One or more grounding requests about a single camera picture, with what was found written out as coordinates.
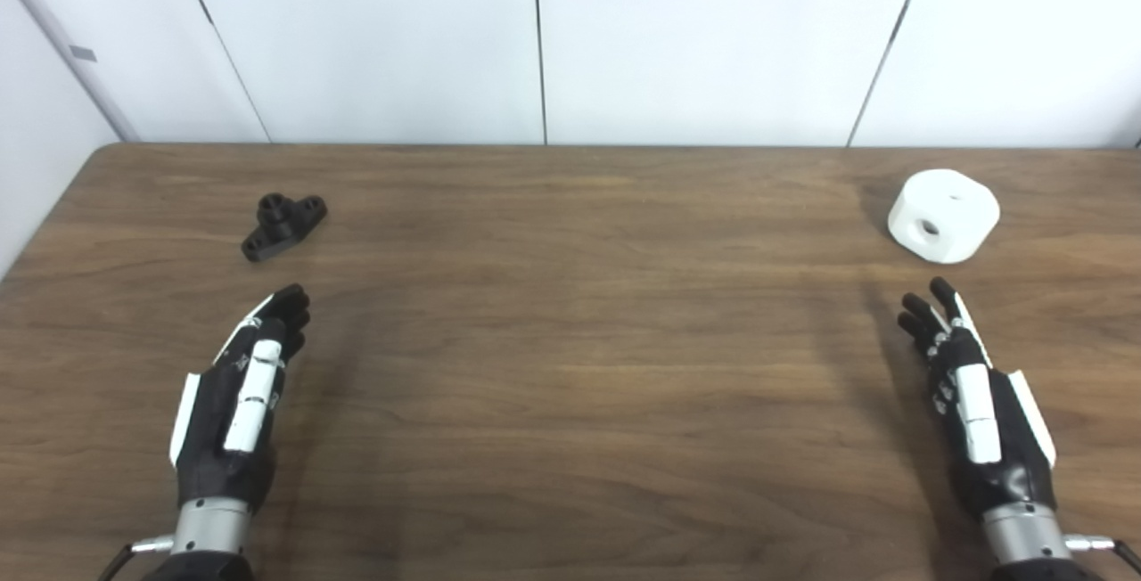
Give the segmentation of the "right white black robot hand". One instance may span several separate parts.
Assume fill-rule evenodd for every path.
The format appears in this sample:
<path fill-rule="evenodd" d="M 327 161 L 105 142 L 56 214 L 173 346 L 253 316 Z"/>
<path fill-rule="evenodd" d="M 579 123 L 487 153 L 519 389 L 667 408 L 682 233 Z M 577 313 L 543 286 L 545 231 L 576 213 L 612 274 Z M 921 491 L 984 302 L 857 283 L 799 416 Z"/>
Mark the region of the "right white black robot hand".
<path fill-rule="evenodd" d="M 965 304 L 936 276 L 933 301 L 903 297 L 898 325 L 926 373 L 926 402 L 944 431 L 948 475 L 958 503 L 976 519 L 1001 505 L 1058 508 L 1058 451 L 1022 371 L 996 368 Z"/>

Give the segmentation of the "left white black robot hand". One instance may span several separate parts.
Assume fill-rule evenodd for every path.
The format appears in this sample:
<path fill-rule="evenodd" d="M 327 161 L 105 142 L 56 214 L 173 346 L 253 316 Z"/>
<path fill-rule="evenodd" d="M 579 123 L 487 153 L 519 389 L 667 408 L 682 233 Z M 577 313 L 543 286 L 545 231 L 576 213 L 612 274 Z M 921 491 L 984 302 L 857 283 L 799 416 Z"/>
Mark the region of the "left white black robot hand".
<path fill-rule="evenodd" d="M 211 366 L 186 377 L 168 458 L 176 503 L 228 497 L 260 511 L 276 471 L 275 412 L 302 349 L 310 299 L 298 283 L 272 293 L 232 330 Z"/>

